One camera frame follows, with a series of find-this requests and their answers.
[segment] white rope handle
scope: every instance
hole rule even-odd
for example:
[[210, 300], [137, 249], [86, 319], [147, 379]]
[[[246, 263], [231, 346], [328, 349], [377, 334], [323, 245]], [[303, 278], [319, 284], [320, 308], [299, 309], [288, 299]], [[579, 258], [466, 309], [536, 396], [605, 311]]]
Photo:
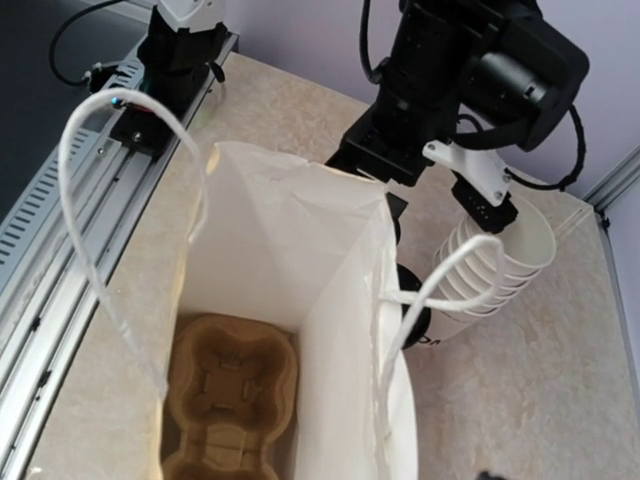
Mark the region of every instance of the white rope handle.
[[[485, 292], [481, 293], [475, 298], [462, 301], [450, 301], [450, 300], [436, 300], [430, 299], [429, 296], [436, 289], [438, 284], [446, 277], [453, 268], [455, 268], [464, 258], [470, 253], [483, 247], [491, 247], [496, 250], [497, 255], [497, 268], [496, 275], [492, 278], [491, 287]], [[502, 242], [490, 235], [477, 235], [468, 240], [458, 250], [456, 250], [450, 257], [445, 259], [435, 271], [424, 282], [420, 291], [416, 293], [406, 292], [408, 297], [411, 298], [411, 306], [405, 315], [400, 331], [394, 338], [389, 352], [382, 367], [382, 375], [379, 380], [379, 402], [377, 412], [377, 428], [378, 433], [382, 434], [382, 437], [386, 438], [391, 433], [391, 426], [389, 423], [389, 389], [391, 387], [391, 381], [395, 372], [396, 361], [398, 356], [402, 352], [402, 348], [405, 345], [407, 338], [413, 331], [413, 328], [418, 321], [418, 317], [422, 312], [422, 309], [427, 306], [438, 310], [462, 312], [472, 308], [476, 308], [484, 305], [487, 301], [491, 300], [501, 287], [501, 283], [505, 276], [506, 258], [504, 255], [504, 246]], [[383, 300], [396, 302], [398, 298], [394, 294], [386, 294]]]
[[109, 294], [105, 283], [100, 278], [100, 274], [91, 259], [91, 255], [87, 250], [87, 247], [78, 228], [78, 224], [75, 218], [73, 209], [73, 200], [71, 196], [71, 179], [69, 176], [69, 161], [71, 159], [71, 144], [73, 138], [78, 129], [87, 120], [89, 115], [94, 111], [110, 104], [113, 98], [120, 98], [127, 102], [131, 102], [140, 105], [144, 108], [151, 110], [161, 120], [163, 120], [176, 136], [185, 144], [189, 149], [191, 156], [198, 169], [198, 176], [202, 182], [203, 191], [203, 207], [201, 218], [189, 237], [189, 241], [193, 242], [207, 219], [208, 214], [208, 199], [206, 184], [206, 166], [204, 158], [200, 152], [200, 149], [196, 145], [193, 138], [187, 133], [180, 121], [161, 103], [152, 99], [148, 95], [135, 90], [127, 90], [125, 88], [107, 89], [95, 93], [87, 98], [84, 102], [78, 106], [69, 117], [67, 125], [62, 134], [60, 141], [59, 153], [58, 153], [58, 177], [60, 182], [60, 204], [62, 206], [62, 214], [64, 215], [64, 221], [69, 230], [69, 237], [75, 248], [76, 254], [80, 261], [80, 266], [84, 270], [89, 283], [93, 287], [98, 300], [102, 304], [103, 308], [107, 312], [107, 315], [113, 322], [118, 332], [122, 335], [125, 343], [131, 350], [136, 362], [140, 365], [142, 370], [149, 376], [156, 390], [158, 396], [164, 400], [168, 391], [168, 384], [162, 369], [159, 369], [154, 364], [153, 360], [147, 353], [146, 349], [142, 346], [139, 338], [135, 335], [131, 329], [131, 322], [125, 317], [125, 315], [119, 311], [113, 298]]

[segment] beige table surface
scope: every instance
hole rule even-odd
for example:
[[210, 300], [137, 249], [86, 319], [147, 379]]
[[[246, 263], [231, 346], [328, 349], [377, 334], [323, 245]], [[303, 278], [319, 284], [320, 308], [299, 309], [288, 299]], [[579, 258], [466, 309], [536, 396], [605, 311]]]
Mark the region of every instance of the beige table surface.
[[[191, 133], [210, 151], [251, 142], [324, 162], [365, 105], [232, 55], [227, 86]], [[166, 365], [196, 188], [183, 149], [151, 200], [110, 288]], [[401, 261], [418, 275], [463, 216], [452, 175], [425, 172], [403, 217]], [[407, 354], [417, 402], [421, 479], [640, 478], [640, 435], [621, 328], [596, 221], [568, 195], [524, 195], [559, 238], [557, 261], [516, 301], [435, 350]], [[160, 478], [161, 405], [99, 309], [31, 465], [40, 479]]]

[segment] black cable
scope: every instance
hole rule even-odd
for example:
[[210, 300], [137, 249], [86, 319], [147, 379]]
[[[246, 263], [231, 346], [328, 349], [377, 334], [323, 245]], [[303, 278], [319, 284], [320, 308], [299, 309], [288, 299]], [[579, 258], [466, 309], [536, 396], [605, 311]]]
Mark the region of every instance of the black cable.
[[58, 80], [60, 80], [62, 83], [64, 83], [65, 85], [68, 85], [70, 87], [82, 87], [82, 86], [86, 85], [88, 80], [89, 80], [88, 78], [82, 78], [81, 80], [77, 80], [77, 81], [69, 80], [62, 73], [60, 73], [60, 70], [58, 70], [58, 67], [56, 65], [56, 47], [58, 46], [58, 42], [60, 41], [60, 37], [62, 37], [62, 34], [76, 20], [79, 20], [80, 18], [84, 17], [85, 15], [89, 15], [90, 13], [95, 12], [96, 10], [101, 10], [103, 8], [110, 7], [111, 5], [115, 5], [116, 3], [122, 3], [124, 1], [125, 0], [108, 0], [106, 2], [97, 3], [95, 5], [92, 5], [92, 6], [88, 7], [88, 8], [85, 8], [84, 10], [79, 11], [78, 13], [73, 15], [71, 18], [69, 18], [67, 21], [65, 21], [60, 26], [58, 31], [55, 33], [55, 35], [51, 39], [51, 43], [49, 44], [49, 68], [51, 68], [51, 72], [55, 75], [55, 77]]
[[[520, 185], [524, 185], [525, 187], [530, 188], [532, 190], [539, 190], [543, 192], [560, 190], [561, 192], [564, 192], [569, 186], [573, 185], [578, 181], [580, 174], [584, 170], [584, 164], [587, 157], [587, 142], [585, 138], [582, 119], [580, 118], [580, 115], [578, 114], [578, 110], [574, 105], [572, 105], [571, 108], [569, 109], [569, 114], [571, 115], [571, 120], [573, 120], [573, 125], [576, 130], [576, 136], [578, 137], [578, 158], [576, 160], [576, 165], [575, 167], [573, 167], [573, 170], [571, 171], [571, 173], [566, 177], [564, 177], [560, 182], [556, 183], [555, 185], [541, 185], [539, 183], [530, 182], [529, 180], [522, 178], [521, 176], [519, 176], [518, 174], [514, 173], [512, 170], [507, 168], [506, 173], [508, 173], [515, 182], [519, 183]], [[484, 131], [484, 128], [482, 128], [482, 125], [480, 124], [478, 119], [475, 118], [473, 115], [468, 115], [466, 113], [461, 114], [458, 116], [458, 121], [461, 121], [461, 120], [466, 120], [468, 122], [471, 122], [473, 126], [476, 128], [476, 130], [479, 132]]]
[[371, 0], [362, 3], [362, 18], [360, 19], [360, 63], [369, 82], [377, 85], [380, 83], [380, 74], [371, 68], [369, 59], [369, 15], [371, 13]]

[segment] countertop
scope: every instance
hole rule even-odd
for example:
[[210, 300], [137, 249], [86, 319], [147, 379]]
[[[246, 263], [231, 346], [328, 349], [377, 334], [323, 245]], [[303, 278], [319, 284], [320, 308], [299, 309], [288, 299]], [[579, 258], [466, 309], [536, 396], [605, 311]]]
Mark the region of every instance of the countertop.
[[[205, 151], [254, 143], [324, 162], [365, 105], [232, 55], [226, 86], [206, 98], [190, 131]], [[167, 365], [197, 210], [196, 181], [180, 148], [141, 219], [110, 289], [153, 358]], [[434, 167], [402, 218], [402, 263], [419, 276], [463, 211], [453, 176]], [[627, 357], [595, 216], [561, 193], [514, 191], [549, 219], [558, 258], [498, 315], [437, 349], [407, 353], [417, 403], [421, 479], [632, 479], [640, 433]], [[41, 479], [161, 478], [162, 407], [98, 309], [51, 412], [31, 465]]]

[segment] cardboard cup holder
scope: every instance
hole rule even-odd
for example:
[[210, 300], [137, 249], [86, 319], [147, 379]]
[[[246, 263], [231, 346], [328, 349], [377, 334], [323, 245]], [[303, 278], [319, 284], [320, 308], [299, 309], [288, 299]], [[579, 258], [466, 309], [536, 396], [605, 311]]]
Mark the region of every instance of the cardboard cup holder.
[[270, 450], [293, 415], [298, 363], [270, 325], [208, 315], [176, 338], [168, 410], [180, 446], [165, 480], [277, 480]]

